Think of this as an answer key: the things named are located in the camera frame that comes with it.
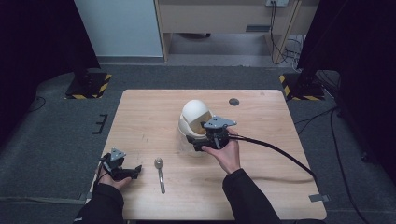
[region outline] metal spoon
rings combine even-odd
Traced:
[[[163,168],[163,159],[155,159],[154,165],[158,169],[158,175],[160,176],[161,192],[165,194],[165,186],[163,185],[163,171],[161,170],[161,168]]]

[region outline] dark clothing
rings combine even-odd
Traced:
[[[236,223],[281,223],[267,197],[243,169],[224,178],[223,190]]]
[[[74,224],[122,224],[124,202],[121,193],[114,187],[99,184],[92,199],[78,212]]]
[[[268,199],[243,169],[227,175],[223,189],[237,223],[281,223]],[[92,200],[79,211],[74,224],[122,224],[122,207],[120,192],[109,185],[99,184]]]

